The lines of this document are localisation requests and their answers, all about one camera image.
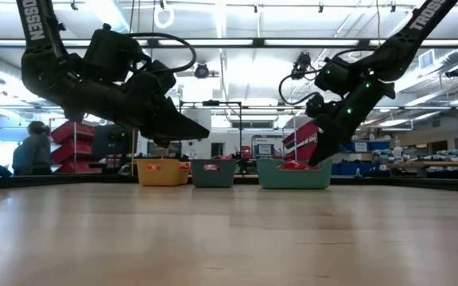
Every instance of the white wall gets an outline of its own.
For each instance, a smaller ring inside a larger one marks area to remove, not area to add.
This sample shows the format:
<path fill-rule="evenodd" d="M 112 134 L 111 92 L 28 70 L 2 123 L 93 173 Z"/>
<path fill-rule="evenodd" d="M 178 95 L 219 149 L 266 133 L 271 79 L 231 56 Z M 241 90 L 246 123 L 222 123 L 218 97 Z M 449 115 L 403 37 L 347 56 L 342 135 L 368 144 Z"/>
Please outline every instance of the white wall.
<path fill-rule="evenodd" d="M 453 118 L 442 118 L 440 127 L 433 128 L 432 124 L 418 126 L 416 130 L 399 135 L 398 138 L 403 146 L 448 141 L 448 148 L 454 149 L 458 138 L 458 114 Z"/>

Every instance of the gray basket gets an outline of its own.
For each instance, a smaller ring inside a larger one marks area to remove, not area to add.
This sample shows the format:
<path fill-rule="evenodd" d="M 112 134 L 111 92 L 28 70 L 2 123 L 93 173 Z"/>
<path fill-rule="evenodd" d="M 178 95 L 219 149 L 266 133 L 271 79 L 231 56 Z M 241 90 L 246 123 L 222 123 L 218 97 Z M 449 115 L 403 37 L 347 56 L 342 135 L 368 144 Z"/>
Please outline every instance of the gray basket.
<path fill-rule="evenodd" d="M 205 166 L 219 166 L 219 170 L 205 170 Z M 192 184 L 196 187 L 232 187 L 236 160 L 192 160 Z"/>
<path fill-rule="evenodd" d="M 277 167 L 283 160 L 258 160 L 259 184 L 269 189 L 309 189 L 322 190 L 330 186 L 332 161 L 319 164 L 319 171 L 284 171 Z"/>

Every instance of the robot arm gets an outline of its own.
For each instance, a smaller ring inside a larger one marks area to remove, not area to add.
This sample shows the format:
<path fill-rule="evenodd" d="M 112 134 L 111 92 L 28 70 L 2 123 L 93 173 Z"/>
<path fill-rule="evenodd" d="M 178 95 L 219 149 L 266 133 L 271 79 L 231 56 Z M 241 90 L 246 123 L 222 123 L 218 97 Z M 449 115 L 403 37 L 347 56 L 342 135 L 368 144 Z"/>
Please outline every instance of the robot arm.
<path fill-rule="evenodd" d="M 370 56 L 348 63 L 336 55 L 319 71 L 315 84 L 323 91 L 343 97 L 323 104 L 320 95 L 307 102 L 306 113 L 320 128 L 318 145 L 309 164 L 315 165 L 349 143 L 352 134 L 384 96 L 395 98 L 394 84 L 413 61 L 421 43 L 436 28 L 458 0 L 427 0 L 413 11 L 411 20 Z"/>
<path fill-rule="evenodd" d="M 104 24 L 94 32 L 84 58 L 65 49 L 51 0 L 17 0 L 26 50 L 21 59 L 22 82 L 31 92 L 64 109 L 80 122 L 93 114 L 121 126 L 138 128 L 159 145 L 206 138 L 209 131 L 180 114 L 165 93 L 176 84 L 174 72 L 190 68 L 196 53 L 185 41 L 160 33 L 123 35 Z M 168 37 L 186 44 L 193 59 L 169 69 L 152 61 L 132 37 Z M 129 72 L 133 75 L 126 81 Z"/>

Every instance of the ceiling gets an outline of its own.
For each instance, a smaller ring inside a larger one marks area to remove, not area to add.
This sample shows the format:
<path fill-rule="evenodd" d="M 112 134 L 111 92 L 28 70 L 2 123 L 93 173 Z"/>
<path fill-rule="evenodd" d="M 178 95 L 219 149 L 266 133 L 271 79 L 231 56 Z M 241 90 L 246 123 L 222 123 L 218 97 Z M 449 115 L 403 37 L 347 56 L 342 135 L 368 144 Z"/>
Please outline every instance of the ceiling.
<path fill-rule="evenodd" d="M 411 10 L 419 6 L 422 1 L 396 0 L 330 0 L 324 2 L 323 13 L 319 13 L 318 2 L 307 0 L 188 0 L 167 1 L 165 8 L 172 10 L 174 18 L 168 27 L 162 27 L 168 21 L 168 12 L 160 12 L 157 18 L 153 13 L 161 11 L 160 1 L 131 1 L 131 0 L 76 0 L 73 10 L 70 0 L 52 1 L 57 17 L 65 24 L 67 31 L 62 32 L 63 39 L 89 40 L 93 31 L 101 28 L 102 23 L 109 22 L 114 29 L 128 29 L 132 32 L 160 32 L 192 38 L 387 38 L 396 33 L 410 18 Z M 391 4 L 396 5 L 396 11 L 391 11 Z M 458 6 L 432 32 L 431 38 L 458 39 Z M 0 0 L 0 40 L 22 40 L 24 35 L 21 28 L 17 6 L 14 0 Z M 146 53 L 153 55 L 169 67 L 181 66 L 190 60 L 190 53 L 182 48 L 156 48 L 153 51 L 146 49 Z M 224 72 L 224 82 L 227 85 L 227 96 L 230 100 L 270 99 L 279 100 L 278 84 L 288 75 L 293 62 L 300 52 L 309 52 L 312 65 L 322 63 L 322 59 L 333 56 L 339 50 L 333 48 L 198 48 L 197 61 L 207 63 L 213 71 L 220 72 L 221 53 L 227 59 Z M 11 75 L 7 82 L 12 84 L 1 85 L 0 93 L 15 97 L 21 101 L 23 109 L 12 108 L 11 112 L 26 114 L 29 106 L 52 105 L 50 102 L 33 97 L 24 88 L 18 87 L 20 76 L 20 61 L 24 48 L 8 48 L 0 46 L 0 72 Z M 85 49 L 71 49 L 69 52 L 83 56 Z M 427 52 L 422 49 L 418 55 Z M 458 49 L 436 49 L 435 59 L 443 60 L 447 53 L 458 52 Z M 358 52 L 349 54 L 353 60 L 365 56 Z M 456 63 L 446 64 L 438 68 L 453 68 Z M 458 83 L 458 79 L 439 77 L 440 71 L 424 75 L 418 61 L 412 63 L 409 71 L 396 85 L 401 95 L 393 102 L 386 102 L 387 106 L 401 106 L 413 99 L 429 95 L 433 92 L 450 87 Z M 184 92 L 184 100 L 205 100 L 202 95 L 209 94 L 215 99 L 222 98 L 219 78 L 205 80 L 193 77 L 180 77 L 174 91 L 168 95 L 177 97 L 178 88 Z M 212 92 L 200 92 L 199 89 L 209 89 Z M 316 87 L 307 80 L 288 81 L 284 85 L 284 94 L 288 99 L 299 99 L 305 94 L 315 91 Z M 457 90 L 452 97 L 458 97 Z M 338 96 L 323 93 L 325 101 L 336 100 Z M 439 103 L 432 98 L 425 104 Z M 401 116 L 418 116 L 415 113 L 401 114 Z M 374 112 L 371 118 L 387 119 L 390 112 Z"/>

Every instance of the basket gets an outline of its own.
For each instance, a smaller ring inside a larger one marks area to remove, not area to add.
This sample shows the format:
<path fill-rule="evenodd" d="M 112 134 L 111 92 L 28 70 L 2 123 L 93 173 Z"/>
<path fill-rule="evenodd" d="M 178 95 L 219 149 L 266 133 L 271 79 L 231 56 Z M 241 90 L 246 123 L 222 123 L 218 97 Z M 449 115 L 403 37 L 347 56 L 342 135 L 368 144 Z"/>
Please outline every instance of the basket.
<path fill-rule="evenodd" d="M 332 178 L 332 161 L 325 160 L 319 164 L 318 171 L 286 171 L 277 167 L 283 160 L 258 160 L 259 184 L 268 189 L 316 189 L 323 190 L 330 186 Z"/>
<path fill-rule="evenodd" d="M 186 184 L 187 170 L 181 170 L 182 164 L 176 159 L 137 159 L 139 184 L 142 186 L 171 187 Z"/>
<path fill-rule="evenodd" d="M 192 160 L 192 184 L 196 187 L 232 187 L 236 160 Z"/>

